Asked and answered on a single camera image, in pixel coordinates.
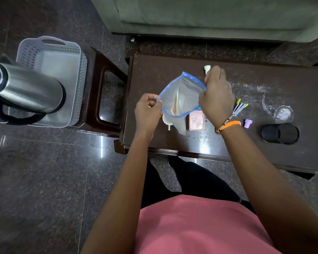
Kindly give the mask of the person's right hand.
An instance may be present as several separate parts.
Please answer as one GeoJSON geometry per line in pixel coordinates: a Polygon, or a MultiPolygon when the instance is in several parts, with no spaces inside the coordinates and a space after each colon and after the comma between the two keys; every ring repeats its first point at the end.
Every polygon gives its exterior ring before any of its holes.
{"type": "Polygon", "coordinates": [[[232,115],[235,97],[227,84],[205,84],[206,90],[199,95],[199,106],[206,118],[218,130],[232,115]]]}

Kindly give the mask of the person's left hand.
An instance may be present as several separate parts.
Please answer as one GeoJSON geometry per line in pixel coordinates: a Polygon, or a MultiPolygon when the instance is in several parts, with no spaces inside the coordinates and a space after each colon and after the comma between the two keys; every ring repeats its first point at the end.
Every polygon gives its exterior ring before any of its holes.
{"type": "Polygon", "coordinates": [[[157,128],[162,111],[153,110],[150,107],[150,101],[157,101],[157,94],[145,93],[141,96],[136,104],[136,134],[144,135],[148,139],[152,139],[155,129],[157,128]]]}

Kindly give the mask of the clear blue-edged zip bag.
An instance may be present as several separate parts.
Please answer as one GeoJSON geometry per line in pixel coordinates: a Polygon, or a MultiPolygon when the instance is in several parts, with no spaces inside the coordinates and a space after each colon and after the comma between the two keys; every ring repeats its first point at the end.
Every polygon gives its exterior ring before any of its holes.
{"type": "Polygon", "coordinates": [[[206,90],[206,85],[195,76],[182,72],[180,76],[171,81],[159,94],[157,101],[162,102],[162,112],[182,135],[186,135],[186,116],[200,108],[199,95],[206,90]],[[180,116],[172,116],[171,107],[175,94],[179,90],[180,116]]]}

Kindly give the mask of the person's left forearm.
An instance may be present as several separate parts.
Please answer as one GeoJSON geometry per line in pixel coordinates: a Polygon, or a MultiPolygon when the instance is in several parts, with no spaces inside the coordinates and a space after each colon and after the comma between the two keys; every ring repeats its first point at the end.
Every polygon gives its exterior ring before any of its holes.
{"type": "Polygon", "coordinates": [[[132,254],[141,209],[153,132],[137,131],[105,205],[85,241],[81,254],[132,254]]]}

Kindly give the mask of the person's right forearm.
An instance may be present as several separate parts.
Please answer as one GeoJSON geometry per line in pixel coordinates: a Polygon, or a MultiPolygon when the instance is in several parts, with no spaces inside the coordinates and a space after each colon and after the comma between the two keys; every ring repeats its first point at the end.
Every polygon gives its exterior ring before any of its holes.
{"type": "Polygon", "coordinates": [[[274,247],[318,254],[318,214],[263,155],[240,125],[220,131],[235,170],[274,247]]]}

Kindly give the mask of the beige item inside bag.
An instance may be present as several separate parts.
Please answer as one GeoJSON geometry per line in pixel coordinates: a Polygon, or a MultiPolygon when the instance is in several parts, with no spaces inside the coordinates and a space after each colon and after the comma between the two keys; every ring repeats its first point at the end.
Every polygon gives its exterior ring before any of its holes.
{"type": "Polygon", "coordinates": [[[175,94],[173,105],[171,107],[171,113],[172,113],[172,116],[180,116],[181,115],[181,107],[180,107],[180,103],[179,103],[179,90],[177,90],[177,92],[175,94]]]}

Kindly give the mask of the white plastic piece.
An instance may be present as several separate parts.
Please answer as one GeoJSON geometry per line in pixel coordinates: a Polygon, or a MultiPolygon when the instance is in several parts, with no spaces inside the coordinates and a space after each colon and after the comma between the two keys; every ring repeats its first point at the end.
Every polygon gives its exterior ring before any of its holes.
{"type": "Polygon", "coordinates": [[[170,127],[173,125],[166,117],[166,114],[162,115],[163,122],[168,126],[168,130],[170,131],[170,127]]]}

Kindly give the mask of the pink rectangular box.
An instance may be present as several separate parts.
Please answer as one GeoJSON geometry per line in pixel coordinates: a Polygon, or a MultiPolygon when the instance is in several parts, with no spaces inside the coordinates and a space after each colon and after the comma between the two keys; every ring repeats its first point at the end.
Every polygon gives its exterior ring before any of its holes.
{"type": "Polygon", "coordinates": [[[189,114],[189,130],[204,130],[204,113],[202,112],[202,110],[194,110],[189,114]]]}

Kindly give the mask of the green sofa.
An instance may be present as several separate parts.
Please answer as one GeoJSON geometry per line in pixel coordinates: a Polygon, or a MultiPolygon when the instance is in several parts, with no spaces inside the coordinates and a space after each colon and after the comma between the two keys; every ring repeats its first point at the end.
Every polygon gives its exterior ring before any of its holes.
{"type": "Polygon", "coordinates": [[[91,0],[115,34],[309,43],[318,0],[91,0]]]}

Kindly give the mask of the dark brown wooden stool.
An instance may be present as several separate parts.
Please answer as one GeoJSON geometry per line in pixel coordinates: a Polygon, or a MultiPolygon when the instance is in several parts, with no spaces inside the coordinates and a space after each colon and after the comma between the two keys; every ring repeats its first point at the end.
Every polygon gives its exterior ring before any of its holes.
{"type": "Polygon", "coordinates": [[[125,126],[125,114],[128,105],[128,78],[112,61],[103,53],[89,45],[82,45],[82,51],[86,55],[88,64],[85,78],[84,93],[78,122],[67,129],[83,130],[97,134],[105,134],[107,137],[119,138],[125,126]],[[120,79],[125,89],[122,94],[121,117],[119,123],[107,122],[100,118],[99,110],[102,100],[104,76],[106,72],[112,73],[120,79]]]}

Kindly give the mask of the black trousers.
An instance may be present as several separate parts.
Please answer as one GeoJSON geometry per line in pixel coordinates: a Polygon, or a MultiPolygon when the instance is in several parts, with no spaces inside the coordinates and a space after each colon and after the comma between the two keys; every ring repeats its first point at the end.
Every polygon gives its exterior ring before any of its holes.
{"type": "Polygon", "coordinates": [[[141,208],[178,195],[190,195],[207,199],[237,202],[255,214],[249,201],[245,201],[221,178],[194,162],[186,162],[177,156],[168,158],[181,186],[181,192],[172,192],[162,182],[157,169],[147,161],[141,208]]]}

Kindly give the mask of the grey perforated plastic basket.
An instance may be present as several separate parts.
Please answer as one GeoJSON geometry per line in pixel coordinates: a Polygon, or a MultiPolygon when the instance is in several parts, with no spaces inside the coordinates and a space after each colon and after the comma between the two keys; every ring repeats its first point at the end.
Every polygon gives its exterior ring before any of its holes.
{"type": "Polygon", "coordinates": [[[50,36],[26,38],[19,44],[16,62],[54,77],[66,90],[64,106],[30,126],[64,128],[75,125],[80,118],[88,65],[80,46],[50,36]]]}

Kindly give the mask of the pink shirt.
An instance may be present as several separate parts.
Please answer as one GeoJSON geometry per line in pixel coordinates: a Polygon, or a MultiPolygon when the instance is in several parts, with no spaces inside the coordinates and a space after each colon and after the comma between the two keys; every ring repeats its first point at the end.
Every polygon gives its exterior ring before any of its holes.
{"type": "Polygon", "coordinates": [[[134,253],[281,254],[243,205],[189,195],[140,210],[134,253]]]}

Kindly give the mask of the stainless steel electric kettle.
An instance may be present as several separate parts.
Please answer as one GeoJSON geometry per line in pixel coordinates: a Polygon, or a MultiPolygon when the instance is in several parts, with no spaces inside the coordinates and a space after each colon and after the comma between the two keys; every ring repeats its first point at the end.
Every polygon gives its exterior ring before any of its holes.
{"type": "Polygon", "coordinates": [[[11,63],[0,63],[0,123],[30,125],[55,113],[66,101],[66,90],[55,78],[11,63]],[[33,113],[26,118],[7,115],[8,106],[33,113]]]}

